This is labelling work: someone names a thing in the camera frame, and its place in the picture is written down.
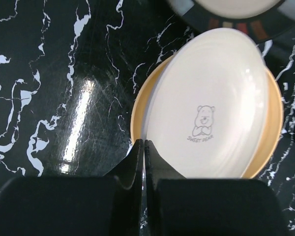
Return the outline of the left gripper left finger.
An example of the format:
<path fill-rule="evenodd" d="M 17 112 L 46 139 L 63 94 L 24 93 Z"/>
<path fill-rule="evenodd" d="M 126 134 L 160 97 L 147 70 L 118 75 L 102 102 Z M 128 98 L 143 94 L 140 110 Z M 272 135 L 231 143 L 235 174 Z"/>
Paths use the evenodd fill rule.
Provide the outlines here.
<path fill-rule="evenodd" d="M 20 177 L 0 193 L 0 236 L 137 236 L 144 142 L 102 177 Z"/>

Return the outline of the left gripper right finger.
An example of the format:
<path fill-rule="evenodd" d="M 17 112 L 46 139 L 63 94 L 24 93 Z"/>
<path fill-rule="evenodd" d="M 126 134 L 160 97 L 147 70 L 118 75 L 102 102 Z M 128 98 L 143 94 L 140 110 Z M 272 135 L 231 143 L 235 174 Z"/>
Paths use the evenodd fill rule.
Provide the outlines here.
<path fill-rule="evenodd" d="M 153 236 L 287 236 L 274 192 L 256 179 L 186 179 L 145 141 Z"/>

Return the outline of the white bear print plate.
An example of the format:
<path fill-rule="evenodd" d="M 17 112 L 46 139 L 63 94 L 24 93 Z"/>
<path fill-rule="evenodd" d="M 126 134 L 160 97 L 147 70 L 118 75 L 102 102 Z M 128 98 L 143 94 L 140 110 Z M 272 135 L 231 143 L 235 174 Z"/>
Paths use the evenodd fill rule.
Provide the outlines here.
<path fill-rule="evenodd" d="M 262 137 L 268 79 L 254 41 L 229 28 L 202 33 L 167 63 L 141 136 L 186 178 L 240 178 Z"/>

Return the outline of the tan yellow plate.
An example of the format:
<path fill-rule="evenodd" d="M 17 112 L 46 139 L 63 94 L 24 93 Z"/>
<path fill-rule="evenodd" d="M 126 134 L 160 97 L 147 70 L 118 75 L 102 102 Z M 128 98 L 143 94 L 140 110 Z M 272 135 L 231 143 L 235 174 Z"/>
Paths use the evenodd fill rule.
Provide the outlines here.
<path fill-rule="evenodd" d="M 171 59 L 172 57 L 167 58 L 150 73 L 135 99 L 130 122 L 130 135 L 132 144 L 134 144 L 135 141 L 141 136 L 143 115 L 152 87 Z M 263 134 L 258 149 L 249 167 L 243 174 L 243 178 L 256 177 L 256 175 L 269 162 L 279 142 L 281 127 L 283 124 L 283 105 L 281 102 L 281 92 L 271 71 L 268 68 L 265 70 L 267 73 L 269 86 L 267 121 L 263 129 Z"/>

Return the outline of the black striped bottom plate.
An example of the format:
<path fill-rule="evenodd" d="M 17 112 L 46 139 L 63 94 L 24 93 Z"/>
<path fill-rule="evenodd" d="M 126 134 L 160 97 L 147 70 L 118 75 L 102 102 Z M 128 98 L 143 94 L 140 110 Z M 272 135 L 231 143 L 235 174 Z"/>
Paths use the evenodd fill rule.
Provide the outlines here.
<path fill-rule="evenodd" d="M 231 28 L 256 43 L 273 39 L 295 25 L 295 0 L 169 0 L 167 3 L 199 33 Z"/>

